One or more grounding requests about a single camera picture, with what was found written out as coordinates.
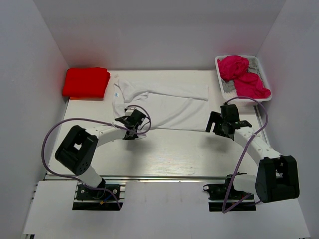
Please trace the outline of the white t shirt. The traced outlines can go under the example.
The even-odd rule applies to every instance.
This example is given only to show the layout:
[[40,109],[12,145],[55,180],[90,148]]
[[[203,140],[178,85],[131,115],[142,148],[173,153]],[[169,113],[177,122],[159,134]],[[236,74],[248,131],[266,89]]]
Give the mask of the white t shirt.
[[151,128],[204,132],[210,116],[207,84],[163,83],[154,80],[119,79],[114,84],[116,118],[137,105],[151,118]]

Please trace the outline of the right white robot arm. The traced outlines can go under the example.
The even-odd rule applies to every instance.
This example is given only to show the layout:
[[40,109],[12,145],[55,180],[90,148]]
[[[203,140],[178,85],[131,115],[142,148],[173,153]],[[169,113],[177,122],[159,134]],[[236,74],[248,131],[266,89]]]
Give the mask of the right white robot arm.
[[298,198],[300,195],[297,161],[291,155],[284,156],[272,149],[257,136],[252,125],[240,120],[236,105],[224,104],[221,111],[211,112],[206,132],[229,138],[243,147],[258,166],[257,174],[240,173],[238,167],[225,180],[224,186],[213,189],[225,199],[244,195],[257,195],[263,203]]

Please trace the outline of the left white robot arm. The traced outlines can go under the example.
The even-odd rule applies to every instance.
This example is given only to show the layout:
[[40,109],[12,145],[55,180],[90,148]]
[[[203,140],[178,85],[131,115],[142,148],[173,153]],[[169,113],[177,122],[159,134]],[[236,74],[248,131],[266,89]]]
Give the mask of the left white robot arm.
[[105,194],[105,181],[91,166],[96,149],[115,140],[135,140],[142,132],[147,113],[136,108],[126,109],[125,115],[116,118],[120,125],[103,123],[100,127],[85,129],[79,125],[71,127],[55,153],[55,159],[88,186],[88,193],[95,199]]

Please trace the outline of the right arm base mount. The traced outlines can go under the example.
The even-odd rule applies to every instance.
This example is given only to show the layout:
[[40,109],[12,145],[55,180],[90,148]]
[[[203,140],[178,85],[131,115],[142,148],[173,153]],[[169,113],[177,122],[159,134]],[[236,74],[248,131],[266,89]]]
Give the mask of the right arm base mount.
[[[210,183],[202,187],[203,191],[208,194],[208,206],[210,212],[221,212],[226,192],[231,180],[232,174],[227,175],[223,183]],[[236,191],[231,186],[230,193],[226,202],[225,209],[235,205],[242,198],[247,197],[238,206],[231,209],[231,212],[256,211],[255,198],[253,195],[243,191]]]

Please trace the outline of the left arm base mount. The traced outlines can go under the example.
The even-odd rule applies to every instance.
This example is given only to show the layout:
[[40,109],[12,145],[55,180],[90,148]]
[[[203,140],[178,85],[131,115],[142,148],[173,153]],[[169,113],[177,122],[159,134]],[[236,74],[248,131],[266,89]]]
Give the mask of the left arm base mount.
[[[125,184],[106,184],[119,201],[120,207],[124,203]],[[120,208],[110,192],[96,191],[78,184],[75,191],[72,210],[74,211],[119,211]]]

